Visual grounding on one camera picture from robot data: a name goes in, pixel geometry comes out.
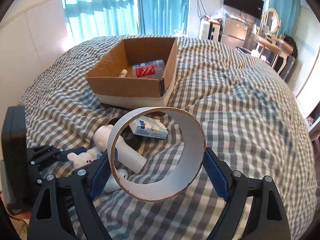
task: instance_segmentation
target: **screw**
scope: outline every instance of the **screw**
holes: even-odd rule
[[[272,182],[272,178],[270,176],[265,176],[264,179],[266,182]]]
[[[241,172],[240,171],[234,171],[233,172],[233,176],[235,176],[235,177],[241,177]]]
[[[86,173],[85,170],[79,170],[79,171],[77,172],[77,174],[78,174],[79,176],[83,176],[85,173]]]
[[[53,174],[49,174],[49,175],[47,176],[47,180],[53,180],[53,178],[54,178],[54,175],[53,175]]]

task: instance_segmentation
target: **earbud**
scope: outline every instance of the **earbud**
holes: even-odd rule
[[[128,179],[128,172],[124,169],[119,169],[118,170],[119,176],[123,177],[125,179]],[[116,182],[115,178],[113,177],[113,175],[111,174],[103,191],[106,193],[111,193],[114,192],[116,190],[119,190],[120,186],[118,185],[118,183]]]

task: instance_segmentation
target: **gray and white checkered blanket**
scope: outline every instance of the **gray and white checkered blanket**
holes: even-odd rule
[[[94,132],[125,111],[104,108],[85,74],[121,37],[98,37],[73,47],[44,71],[23,94],[28,146],[91,147]],[[293,94],[268,65],[209,40],[178,38],[178,68],[168,106],[192,114],[207,146],[233,170],[261,179],[270,175],[280,192],[292,239],[312,221],[316,180],[312,145]],[[148,183],[171,172],[183,148],[179,127],[167,115],[165,140],[145,138],[148,159],[129,180]],[[72,164],[55,163],[46,174],[66,176]],[[145,203],[122,190],[100,196],[94,205],[113,239],[206,239],[224,202],[204,169],[188,189],[163,202]],[[241,237],[250,211],[246,203],[234,239]],[[70,211],[78,237],[84,233]]]

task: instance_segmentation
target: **paper tube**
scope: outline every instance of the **paper tube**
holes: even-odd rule
[[[157,111],[171,116],[181,129],[184,147],[178,165],[167,177],[150,184],[137,184],[121,178],[114,165],[119,135],[134,119]],[[127,113],[115,124],[108,140],[108,157],[116,182],[130,196],[148,202],[167,200],[185,190],[200,171],[204,151],[205,136],[198,121],[191,114],[173,107],[143,107]]]

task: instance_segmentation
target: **oval mirror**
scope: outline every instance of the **oval mirror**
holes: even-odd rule
[[[280,20],[277,11],[274,8],[269,8],[263,14],[263,22],[266,26],[269,27],[270,33],[275,33],[280,29]]]

